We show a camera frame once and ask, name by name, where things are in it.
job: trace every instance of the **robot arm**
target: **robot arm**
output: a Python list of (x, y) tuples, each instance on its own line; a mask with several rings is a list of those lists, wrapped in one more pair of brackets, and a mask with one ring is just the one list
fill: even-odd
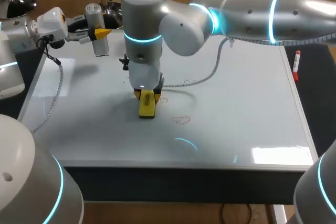
[(20, 17), (0, 22), (0, 100), (24, 90), (25, 84), (14, 54), (36, 49), (40, 39), (47, 41), (53, 48), (62, 47), (65, 40), (81, 44), (92, 42), (96, 56), (108, 55), (106, 35), (111, 30), (105, 29), (101, 7), (89, 4), (85, 13), (66, 19), (62, 10), (54, 7), (36, 21)]
[(324, 0), (121, 0), (121, 5), (135, 89), (158, 84), (162, 38), (176, 54), (191, 56), (211, 35), (301, 45), (332, 43), (336, 32), (336, 3)]

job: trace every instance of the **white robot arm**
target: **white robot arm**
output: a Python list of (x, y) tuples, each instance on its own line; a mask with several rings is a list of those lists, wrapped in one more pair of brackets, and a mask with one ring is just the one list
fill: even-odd
[[(333, 44), (336, 3), (324, 0), (121, 0), (129, 75), (135, 89), (160, 80), (162, 38), (181, 56), (211, 35), (262, 45)], [(301, 177), (288, 224), (336, 223), (336, 142)]]

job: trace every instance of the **white cylinder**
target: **white cylinder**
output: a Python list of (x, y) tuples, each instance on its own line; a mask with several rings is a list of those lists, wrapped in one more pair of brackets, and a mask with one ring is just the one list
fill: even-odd
[(0, 115), (0, 223), (78, 224), (79, 187), (17, 120)]

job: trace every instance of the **black cable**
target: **black cable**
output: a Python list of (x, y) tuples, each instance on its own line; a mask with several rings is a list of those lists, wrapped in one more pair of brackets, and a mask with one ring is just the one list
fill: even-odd
[(251, 206), (249, 204), (246, 204), (247, 208), (248, 208), (248, 220), (247, 220), (247, 224), (249, 224), (251, 222), (252, 219), (252, 209)]
[[(252, 209), (251, 209), (251, 206), (249, 204), (245, 204), (245, 205), (247, 206), (247, 209), (248, 209), (248, 219), (247, 219), (246, 224), (249, 224), (251, 222), (251, 219), (252, 219)], [(224, 206), (225, 206), (225, 204), (222, 204), (220, 209), (219, 209), (219, 221), (221, 222), (220, 224), (225, 224), (224, 216), (223, 216)]]
[(224, 206), (225, 206), (225, 204), (222, 204), (220, 209), (219, 209), (219, 221), (221, 222), (220, 224), (225, 224), (224, 217), (223, 217)]
[[(39, 42), (42, 42), (42, 45), (43, 45), (43, 49), (40, 47), (40, 45), (38, 44)], [(50, 54), (49, 54), (49, 52), (48, 52), (48, 42), (49, 42), (49, 40), (47, 39), (47, 38), (45, 38), (45, 37), (41, 37), (41, 38), (39, 38), (37, 41), (36, 41), (36, 47), (37, 47), (37, 49), (40, 51), (40, 52), (42, 52), (42, 53), (44, 53), (46, 56), (47, 56), (47, 58), (48, 59), (50, 59), (50, 60), (52, 60), (54, 63), (56, 63), (57, 65), (61, 65), (61, 62), (59, 61), (59, 59), (57, 59), (57, 58), (55, 58), (55, 57), (53, 57), (53, 56), (51, 56)]]

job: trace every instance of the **yellow object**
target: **yellow object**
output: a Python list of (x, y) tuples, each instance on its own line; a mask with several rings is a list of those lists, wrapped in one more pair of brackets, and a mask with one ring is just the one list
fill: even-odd
[(134, 90), (134, 95), (138, 100), (140, 100), (140, 94), (141, 94), (141, 89), (140, 90)]
[(105, 28), (98, 28), (95, 29), (94, 35), (96, 39), (102, 39), (107, 36), (111, 32), (111, 29), (105, 29)]
[(153, 90), (142, 89), (140, 94), (139, 117), (152, 119), (155, 117), (156, 100)]
[(154, 94), (155, 101), (158, 102), (160, 99), (161, 93), (160, 94)]

